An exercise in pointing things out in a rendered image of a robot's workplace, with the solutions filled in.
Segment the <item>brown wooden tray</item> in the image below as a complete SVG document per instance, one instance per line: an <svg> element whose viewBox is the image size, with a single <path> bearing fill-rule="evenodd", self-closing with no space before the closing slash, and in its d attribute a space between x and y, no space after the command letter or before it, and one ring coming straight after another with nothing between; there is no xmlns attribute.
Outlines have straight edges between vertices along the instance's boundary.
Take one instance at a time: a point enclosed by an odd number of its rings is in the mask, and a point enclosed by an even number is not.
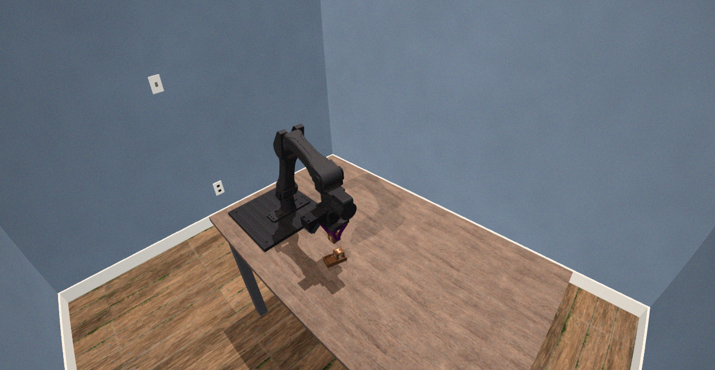
<svg viewBox="0 0 715 370"><path fill-rule="evenodd" d="M323 257L323 261L324 261L325 265L327 266L327 268L329 268L329 267L332 267L333 265L347 261L347 257L345 255L344 258L336 260L336 258L333 256L333 253L332 253L332 254L329 254L329 255Z"/></svg>

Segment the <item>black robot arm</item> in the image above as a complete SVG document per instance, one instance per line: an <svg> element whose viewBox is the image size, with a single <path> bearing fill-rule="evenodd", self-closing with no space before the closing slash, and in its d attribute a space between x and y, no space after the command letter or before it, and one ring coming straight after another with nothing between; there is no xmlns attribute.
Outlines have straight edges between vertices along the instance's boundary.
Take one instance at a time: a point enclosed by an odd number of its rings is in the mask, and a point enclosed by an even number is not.
<svg viewBox="0 0 715 370"><path fill-rule="evenodd" d="M275 196L281 206L266 213L266 217L270 218L271 222L276 223L311 203L311 200L304 195L296 198L293 196L298 188L294 181L297 158L306 166L315 190L321 194L321 202L316 204L316 208L301 216L303 229L315 234L322 222L332 226L338 222L338 216L343 220L349 220L354 216L356 212L354 200L341 186L344 179L342 167L337 166L331 159L325 158L307 141L302 124L293 126L290 132L277 131L273 148L279 158L279 178L276 182ZM322 206L331 208L331 211L325 210Z"/></svg>

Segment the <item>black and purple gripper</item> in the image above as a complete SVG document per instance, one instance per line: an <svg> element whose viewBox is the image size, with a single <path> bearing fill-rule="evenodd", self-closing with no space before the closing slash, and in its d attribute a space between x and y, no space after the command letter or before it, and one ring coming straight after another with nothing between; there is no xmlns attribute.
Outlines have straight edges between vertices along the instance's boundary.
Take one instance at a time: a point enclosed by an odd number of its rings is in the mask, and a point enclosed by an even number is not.
<svg viewBox="0 0 715 370"><path fill-rule="evenodd" d="M329 226L325 222L323 222L320 226L325 230L325 232L327 234L330 233L332 235L332 237L336 241L338 241L341 237L343 230L346 228L347 223L349 223L349 220L343 220L341 217L338 216L338 222L333 224L332 226ZM336 236L336 231L338 231L338 230L340 230L340 231L338 233L338 236Z"/></svg>

